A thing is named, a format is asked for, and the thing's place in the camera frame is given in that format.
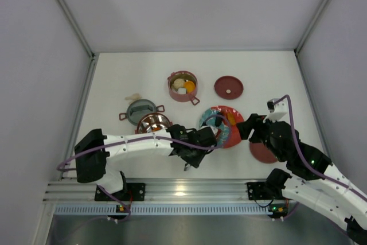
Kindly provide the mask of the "steel serving tongs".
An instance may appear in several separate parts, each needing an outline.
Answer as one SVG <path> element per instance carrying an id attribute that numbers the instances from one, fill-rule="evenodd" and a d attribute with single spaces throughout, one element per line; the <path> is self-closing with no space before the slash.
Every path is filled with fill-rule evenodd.
<path id="1" fill-rule="evenodd" d="M 181 157 L 185 161 L 185 172 L 191 168 L 199 168 L 204 158 L 214 150 L 229 147 L 232 133 L 230 128 L 224 125 L 221 127 L 202 125 L 199 130 L 190 129 L 188 136 L 190 144 L 204 149 L 190 148 L 191 152 Z"/>

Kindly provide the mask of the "white sushi roll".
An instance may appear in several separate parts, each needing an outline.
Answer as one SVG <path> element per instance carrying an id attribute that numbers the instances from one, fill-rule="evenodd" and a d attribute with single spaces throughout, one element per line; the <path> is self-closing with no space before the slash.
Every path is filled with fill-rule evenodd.
<path id="1" fill-rule="evenodd" d="M 181 87 L 181 88 L 179 88 L 179 89 L 177 90 L 177 92 L 178 92 L 178 94 L 180 94 L 180 95 L 184 95 L 184 94 L 186 94 L 186 93 L 187 93 L 187 90 L 186 90 L 186 88 Z"/>

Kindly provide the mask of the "orange half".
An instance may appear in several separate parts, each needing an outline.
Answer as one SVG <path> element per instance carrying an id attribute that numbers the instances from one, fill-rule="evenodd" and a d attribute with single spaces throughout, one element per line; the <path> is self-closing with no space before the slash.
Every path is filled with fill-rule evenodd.
<path id="1" fill-rule="evenodd" d="M 195 83 L 190 80 L 184 82 L 183 86 L 186 89 L 187 94 L 192 93 L 196 89 Z"/>

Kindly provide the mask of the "steamed bun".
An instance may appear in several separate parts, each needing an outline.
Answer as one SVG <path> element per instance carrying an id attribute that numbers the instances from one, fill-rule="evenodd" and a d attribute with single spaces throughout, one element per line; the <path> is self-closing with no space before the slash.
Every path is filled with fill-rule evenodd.
<path id="1" fill-rule="evenodd" d="M 178 90 L 180 88 L 184 88 L 184 85 L 185 85 L 185 80 L 181 79 L 181 78 L 175 79 L 174 82 L 173 82 L 173 88 L 175 90 Z"/>

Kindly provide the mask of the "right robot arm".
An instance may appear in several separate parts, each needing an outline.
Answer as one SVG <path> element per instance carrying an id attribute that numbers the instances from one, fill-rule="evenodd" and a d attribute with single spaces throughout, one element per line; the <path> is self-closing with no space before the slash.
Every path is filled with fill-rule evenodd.
<path id="1" fill-rule="evenodd" d="M 263 184 L 269 196 L 295 200 L 324 215 L 357 244 L 366 244 L 366 193 L 316 147 L 300 141 L 292 123 L 252 114 L 237 124 L 241 139 L 262 143 L 286 170 L 274 169 Z"/>

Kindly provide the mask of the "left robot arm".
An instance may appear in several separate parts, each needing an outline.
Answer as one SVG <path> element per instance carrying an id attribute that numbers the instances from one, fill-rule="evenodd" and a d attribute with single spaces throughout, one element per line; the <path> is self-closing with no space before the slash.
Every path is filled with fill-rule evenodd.
<path id="1" fill-rule="evenodd" d="M 94 183 L 113 194 L 126 190 L 123 165 L 128 158 L 178 156 L 187 166 L 198 168 L 216 146 L 209 126 L 196 130 L 176 124 L 125 136 L 104 135 L 101 129 L 94 129 L 75 146 L 77 182 Z"/>

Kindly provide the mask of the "fried orange piece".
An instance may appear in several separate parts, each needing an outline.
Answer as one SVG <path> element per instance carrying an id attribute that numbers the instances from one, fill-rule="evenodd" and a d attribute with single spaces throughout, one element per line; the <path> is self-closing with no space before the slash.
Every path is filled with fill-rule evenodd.
<path id="1" fill-rule="evenodd" d="M 227 119 L 232 126 L 236 125 L 236 118 L 231 112 L 227 113 Z"/>

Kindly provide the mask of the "dark red lid near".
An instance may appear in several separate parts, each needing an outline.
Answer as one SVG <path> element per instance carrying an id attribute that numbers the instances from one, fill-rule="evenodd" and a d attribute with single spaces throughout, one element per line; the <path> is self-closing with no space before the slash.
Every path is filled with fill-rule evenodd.
<path id="1" fill-rule="evenodd" d="M 249 149 L 252 156 L 261 163 L 274 164 L 278 162 L 278 159 L 273 155 L 273 153 L 262 143 L 250 142 Z"/>

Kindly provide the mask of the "dark red lid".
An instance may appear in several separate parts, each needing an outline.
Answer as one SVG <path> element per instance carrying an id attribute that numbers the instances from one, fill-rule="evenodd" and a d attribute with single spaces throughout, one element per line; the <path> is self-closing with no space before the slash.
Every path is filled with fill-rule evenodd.
<path id="1" fill-rule="evenodd" d="M 242 82 L 234 76 L 219 77 L 214 83 L 216 94 L 226 100 L 239 98 L 244 92 Z"/>
<path id="2" fill-rule="evenodd" d="M 249 149 L 252 156 L 261 163 L 274 164 L 278 162 L 278 159 L 273 155 L 273 153 L 262 143 L 250 142 Z"/>

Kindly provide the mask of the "dark red lid far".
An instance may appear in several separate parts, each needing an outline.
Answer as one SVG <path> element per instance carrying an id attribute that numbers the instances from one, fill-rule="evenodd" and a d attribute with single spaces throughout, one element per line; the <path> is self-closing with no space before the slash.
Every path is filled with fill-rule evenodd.
<path id="1" fill-rule="evenodd" d="M 226 100 L 239 98 L 244 92 L 242 82 L 234 76 L 219 77 L 214 83 L 216 94 Z"/>

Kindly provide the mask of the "pink steel bowl near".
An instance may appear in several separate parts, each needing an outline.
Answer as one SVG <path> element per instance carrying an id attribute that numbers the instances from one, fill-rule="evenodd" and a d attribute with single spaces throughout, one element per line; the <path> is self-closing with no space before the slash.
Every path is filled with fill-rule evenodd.
<path id="1" fill-rule="evenodd" d="M 145 115 L 139 122 L 136 127 L 136 134 L 144 134 L 154 132 L 151 130 L 153 125 L 160 125 L 161 130 L 167 129 L 172 125 L 171 120 L 162 113 L 154 112 Z"/>

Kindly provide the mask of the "pink steel bowl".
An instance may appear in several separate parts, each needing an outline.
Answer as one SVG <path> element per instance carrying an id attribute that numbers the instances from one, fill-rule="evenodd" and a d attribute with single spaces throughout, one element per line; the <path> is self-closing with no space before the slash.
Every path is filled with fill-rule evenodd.
<path id="1" fill-rule="evenodd" d="M 167 129 L 172 125 L 171 120 L 162 113 L 154 112 L 145 115 L 139 122 L 136 127 L 136 134 L 144 134 L 154 132 L 151 130 L 153 125 L 160 125 L 161 130 Z"/>
<path id="2" fill-rule="evenodd" d="M 176 102 L 191 102 L 196 106 L 200 100 L 197 98 L 198 80 L 189 71 L 177 71 L 167 78 L 167 87 L 170 97 Z"/>

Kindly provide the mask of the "pink steel bowl far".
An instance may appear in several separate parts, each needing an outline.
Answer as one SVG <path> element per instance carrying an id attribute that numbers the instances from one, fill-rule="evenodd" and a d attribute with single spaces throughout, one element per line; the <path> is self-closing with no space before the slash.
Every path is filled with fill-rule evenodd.
<path id="1" fill-rule="evenodd" d="M 198 80 L 189 71 L 177 71 L 167 78 L 167 87 L 170 97 L 176 102 L 191 102 L 196 106 L 200 100 L 197 98 Z"/>

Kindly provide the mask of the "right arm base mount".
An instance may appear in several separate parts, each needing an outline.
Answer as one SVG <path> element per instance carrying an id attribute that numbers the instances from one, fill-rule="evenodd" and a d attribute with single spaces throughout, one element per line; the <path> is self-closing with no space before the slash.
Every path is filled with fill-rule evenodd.
<path id="1" fill-rule="evenodd" d="M 282 190 L 289 178 L 289 173 L 274 169 L 264 181 L 247 182 L 248 198 L 253 201 L 284 199 Z"/>

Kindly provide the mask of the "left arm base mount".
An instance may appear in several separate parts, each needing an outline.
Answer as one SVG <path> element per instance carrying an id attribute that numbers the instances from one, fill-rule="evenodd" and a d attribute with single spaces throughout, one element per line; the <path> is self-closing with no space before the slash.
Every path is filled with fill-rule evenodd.
<path id="1" fill-rule="evenodd" d="M 144 201 L 146 184 L 144 182 L 127 182 L 123 172 L 120 172 L 123 181 L 123 189 L 115 193 L 110 193 L 120 201 Z M 105 194 L 99 187 L 95 191 L 95 201 L 113 201 L 109 195 Z"/>

